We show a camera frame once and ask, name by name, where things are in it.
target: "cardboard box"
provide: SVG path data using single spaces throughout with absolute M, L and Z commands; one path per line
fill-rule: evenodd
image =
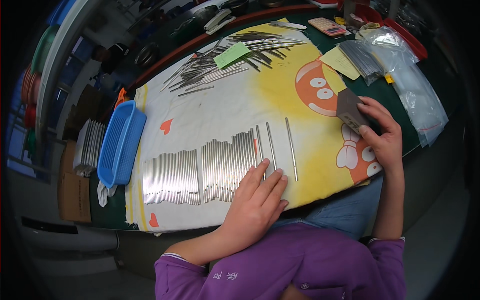
M 60 161 L 58 207 L 60 218 L 67 221 L 92 222 L 90 217 L 90 179 L 73 171 L 75 141 L 67 141 Z
M 93 86 L 87 84 L 78 99 L 77 106 L 72 105 L 63 129 L 63 140 L 78 138 L 78 132 L 88 119 L 98 121 L 98 110 L 102 103 L 103 94 Z

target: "finger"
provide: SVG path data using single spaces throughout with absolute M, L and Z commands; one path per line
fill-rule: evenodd
M 362 136 L 362 138 L 367 142 L 369 146 L 371 146 L 373 149 L 379 147 L 382 143 L 382 138 L 378 136 L 375 131 L 373 131 L 370 126 L 367 125 L 361 125 L 359 127 L 359 132 Z
M 262 207 L 269 213 L 272 214 L 280 202 L 283 191 L 287 187 L 288 177 L 283 175 L 280 180 L 276 183 L 275 187 L 272 189 L 268 195 L 265 202 L 262 204 Z
M 280 202 L 278 203 L 275 211 L 273 212 L 272 214 L 272 217 L 270 218 L 270 221 L 268 221 L 268 227 L 270 228 L 273 223 L 275 223 L 278 218 L 280 217 L 280 214 L 283 212 L 283 210 L 285 209 L 285 207 L 287 207 L 288 205 L 288 201 L 287 200 L 280 200 Z
M 375 106 L 368 106 L 362 103 L 358 103 L 357 107 L 362 113 L 367 114 L 377 120 L 382 129 L 387 132 L 396 133 L 398 129 L 398 123 L 395 122 L 392 116 L 385 114 L 383 111 L 381 111 Z
M 252 196 L 252 200 L 255 201 L 258 205 L 263 205 L 267 199 L 270 192 L 276 186 L 277 182 L 282 177 L 283 170 L 278 168 L 268 176 L 268 178 L 258 187 L 255 193 Z
M 255 191 L 258 189 L 260 182 L 262 182 L 262 177 L 269 164 L 270 160 L 266 158 L 258 165 L 256 169 L 252 171 L 248 181 L 245 183 L 245 187 L 242 189 L 242 198 L 250 199 L 253 196 L 253 193 L 255 193 Z
M 390 117 L 392 116 L 390 114 L 390 112 L 388 111 L 388 109 L 385 108 L 385 106 L 383 106 L 382 104 L 380 104 L 380 102 L 378 102 L 377 100 L 373 99 L 373 98 L 370 98 L 370 97 L 364 97 L 364 96 L 359 96 L 360 100 L 365 103 L 366 105 L 369 105 L 369 106 L 373 106 L 373 107 L 376 107 L 378 108 L 379 110 L 383 111 L 384 113 L 386 113 L 387 115 L 389 115 Z
M 240 181 L 238 188 L 235 190 L 235 198 L 241 198 L 243 190 L 245 189 L 245 186 L 247 185 L 247 182 L 252 176 L 254 170 L 255 170 L 255 167 L 251 166 L 247 174 L 243 176 L 243 179 Z

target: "cartoon bow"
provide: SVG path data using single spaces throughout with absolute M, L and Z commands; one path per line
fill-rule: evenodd
M 342 124 L 343 147 L 336 155 L 336 165 L 339 168 L 347 167 L 354 169 L 358 163 L 357 142 L 360 136 L 356 134 L 348 125 Z

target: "yellow clip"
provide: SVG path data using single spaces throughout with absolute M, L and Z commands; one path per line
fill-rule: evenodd
M 395 82 L 390 74 L 387 74 L 387 75 L 385 76 L 385 80 L 387 80 L 387 83 L 388 83 L 388 84 L 392 84 L 392 83 Z
M 345 25 L 345 19 L 344 19 L 344 18 L 335 17 L 335 22 L 336 22 L 338 25 Z

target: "blue jeans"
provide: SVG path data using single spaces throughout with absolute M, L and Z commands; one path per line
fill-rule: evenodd
M 318 228 L 335 229 L 359 240 L 375 213 L 383 181 L 383 176 L 379 176 L 372 179 L 369 185 L 334 194 L 324 199 L 324 204 L 315 208 L 306 218 L 278 220 L 272 228 L 304 223 Z

